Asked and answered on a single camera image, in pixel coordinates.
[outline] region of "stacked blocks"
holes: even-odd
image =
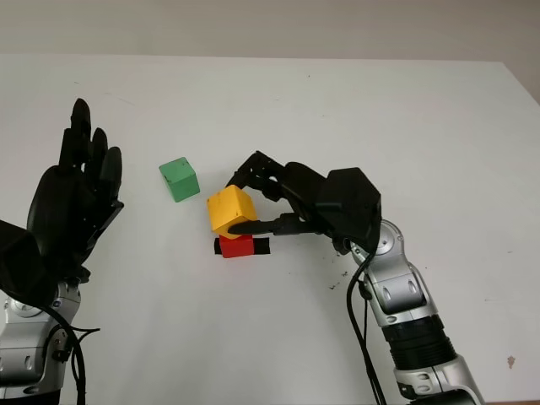
[[[251,197],[235,185],[211,196],[208,199],[208,212],[212,231],[228,239],[239,237],[228,232],[231,226],[257,220]]]
[[[195,170],[186,158],[179,158],[159,167],[161,175],[169,188],[175,202],[185,200],[198,194],[201,190],[195,175]]]
[[[228,186],[208,199],[212,231],[219,235],[223,257],[250,256],[255,253],[252,235],[232,235],[232,225],[257,220],[253,201],[237,186]]]

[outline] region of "white wall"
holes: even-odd
[[[504,62],[540,100],[535,0],[0,1],[0,53]]]

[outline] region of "silver robotic arm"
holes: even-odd
[[[351,247],[360,265],[367,253],[354,243]],[[361,291],[390,344],[402,396],[414,403],[485,404],[465,359],[443,331],[419,270],[405,256],[401,231],[384,219]]]
[[[51,308],[71,323],[80,300],[77,284],[61,282]],[[68,335],[39,308],[8,298],[4,310],[6,326],[0,335],[0,403],[58,404],[71,352]]]

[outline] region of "green cube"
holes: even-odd
[[[165,179],[165,184],[169,187],[170,195],[177,203],[201,191],[195,170],[186,158],[165,163],[159,167],[159,171]]]

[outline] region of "black tape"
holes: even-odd
[[[219,244],[219,238],[216,238],[215,241],[213,242],[213,252],[216,255],[221,254],[221,245]]]
[[[270,254],[270,238],[253,238],[254,255],[269,255]],[[219,238],[213,241],[213,252],[216,255],[221,255],[221,245]]]
[[[253,247],[255,255],[270,254],[270,238],[253,238]]]

